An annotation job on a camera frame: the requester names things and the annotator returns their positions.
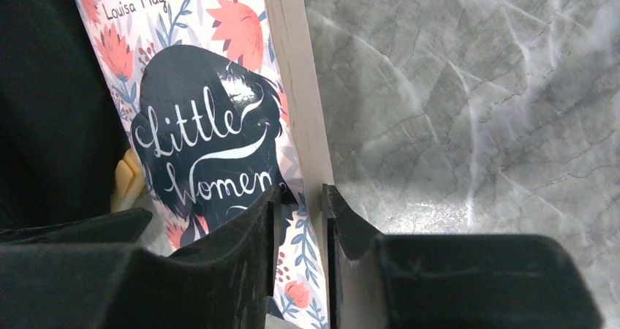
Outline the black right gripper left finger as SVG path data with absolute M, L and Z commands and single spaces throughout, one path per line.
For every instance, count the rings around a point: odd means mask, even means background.
M 137 245 L 151 212 L 1 232 L 3 328 L 263 328 L 280 191 L 170 256 Z

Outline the black student backpack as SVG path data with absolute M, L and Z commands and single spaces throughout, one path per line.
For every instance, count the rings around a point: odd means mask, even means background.
M 125 149 L 75 0 L 1 0 L 1 227 L 109 213 Z

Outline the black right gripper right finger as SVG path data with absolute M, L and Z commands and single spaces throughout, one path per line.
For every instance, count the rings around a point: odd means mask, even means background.
M 322 188 L 332 328 L 601 328 L 571 256 L 532 234 L 384 234 Z

